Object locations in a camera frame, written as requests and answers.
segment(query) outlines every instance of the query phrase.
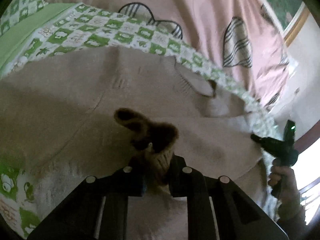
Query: brown plush toy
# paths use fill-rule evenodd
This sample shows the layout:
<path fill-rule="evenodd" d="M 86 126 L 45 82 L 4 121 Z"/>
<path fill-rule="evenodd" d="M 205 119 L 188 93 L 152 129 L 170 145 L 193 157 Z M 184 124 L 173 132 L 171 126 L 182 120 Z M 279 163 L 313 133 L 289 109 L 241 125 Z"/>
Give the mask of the brown plush toy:
<path fill-rule="evenodd" d="M 159 185 L 168 184 L 167 172 L 174 153 L 173 146 L 179 137 L 178 129 L 169 123 L 152 122 L 129 108 L 115 111 L 117 123 L 134 132 L 131 144 L 140 155 L 130 160 L 130 166 L 139 165 L 151 173 Z"/>

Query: fingers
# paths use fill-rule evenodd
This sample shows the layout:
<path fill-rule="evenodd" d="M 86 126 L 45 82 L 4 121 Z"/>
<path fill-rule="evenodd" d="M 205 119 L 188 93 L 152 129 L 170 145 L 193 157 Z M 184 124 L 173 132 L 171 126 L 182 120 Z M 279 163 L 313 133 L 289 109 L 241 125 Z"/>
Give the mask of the fingers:
<path fill-rule="evenodd" d="M 279 160 L 279 159 L 277 159 L 277 158 L 274 159 L 273 162 L 272 162 L 272 165 L 273 165 L 273 166 L 280 166 L 280 164 L 281 164 L 281 160 Z"/>
<path fill-rule="evenodd" d="M 271 173 L 269 175 L 269 178 L 270 180 L 268 181 L 268 184 L 273 187 L 281 180 L 281 175 L 276 173 Z"/>
<path fill-rule="evenodd" d="M 293 169 L 287 167 L 287 166 L 272 166 L 271 167 L 271 172 L 272 173 L 277 173 L 277 174 L 281 174 L 281 175 L 285 175 L 288 177 L 294 177 L 294 171 Z"/>

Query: hand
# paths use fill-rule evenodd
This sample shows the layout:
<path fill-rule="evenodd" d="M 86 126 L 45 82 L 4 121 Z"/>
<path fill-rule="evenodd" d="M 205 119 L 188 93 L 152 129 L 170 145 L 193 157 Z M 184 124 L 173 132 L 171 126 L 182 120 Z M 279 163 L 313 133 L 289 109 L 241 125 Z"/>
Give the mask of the hand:
<path fill-rule="evenodd" d="M 295 200 L 299 191 L 293 169 L 286 166 L 280 167 L 279 163 L 280 161 L 278 159 L 273 160 L 268 184 L 274 187 L 282 179 L 279 200 L 281 200 L 283 204 L 286 204 Z"/>

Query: striped pattern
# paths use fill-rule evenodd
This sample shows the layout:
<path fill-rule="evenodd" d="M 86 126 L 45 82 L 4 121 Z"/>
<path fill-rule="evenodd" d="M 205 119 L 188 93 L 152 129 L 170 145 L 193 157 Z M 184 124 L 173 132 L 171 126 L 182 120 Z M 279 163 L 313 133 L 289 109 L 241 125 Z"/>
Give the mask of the striped pattern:
<path fill-rule="evenodd" d="M 274 104 L 278 98 L 280 96 L 280 93 L 276 93 L 271 99 L 270 101 L 266 104 L 266 108 L 268 109 L 268 107 L 270 107 L 272 104 Z"/>
<path fill-rule="evenodd" d="M 233 17 L 224 36 L 223 67 L 237 65 L 252 67 L 252 46 L 244 21 Z"/>
<path fill-rule="evenodd" d="M 287 52 L 284 49 L 284 46 L 282 45 L 282 54 L 281 54 L 280 65 L 288 65 L 288 64 L 289 64 L 289 58 L 288 58 Z"/>
<path fill-rule="evenodd" d="M 160 29 L 171 33 L 174 37 L 182 39 L 182 28 L 179 24 L 169 20 L 155 20 L 151 10 L 148 6 L 142 3 L 129 3 L 124 5 L 118 13 L 127 15 L 132 18 L 137 18 L 141 21 L 147 22 L 148 25 L 155 25 Z"/>
<path fill-rule="evenodd" d="M 265 5 L 263 4 L 261 6 L 261 16 L 268 22 L 270 23 L 272 26 L 276 27 L 275 23 L 273 22 L 272 17 L 269 15 L 267 8 L 265 7 Z"/>

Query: plush ear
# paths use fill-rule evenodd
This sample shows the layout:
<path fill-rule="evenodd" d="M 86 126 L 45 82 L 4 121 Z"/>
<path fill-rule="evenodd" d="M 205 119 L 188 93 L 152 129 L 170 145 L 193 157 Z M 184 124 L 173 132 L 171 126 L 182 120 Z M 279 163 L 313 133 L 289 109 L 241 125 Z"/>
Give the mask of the plush ear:
<path fill-rule="evenodd" d="M 130 108 L 119 108 L 114 113 L 114 119 L 116 122 L 131 131 L 140 132 L 142 130 L 139 121 L 149 121 L 143 114 L 140 114 Z"/>
<path fill-rule="evenodd" d="M 171 147 L 179 137 L 178 129 L 169 123 L 153 124 L 149 133 L 155 153 Z"/>
<path fill-rule="evenodd" d="M 141 139 L 132 139 L 131 142 L 133 147 L 135 147 L 138 151 L 143 151 L 147 149 L 149 144 L 151 143 L 150 137 L 143 137 Z"/>

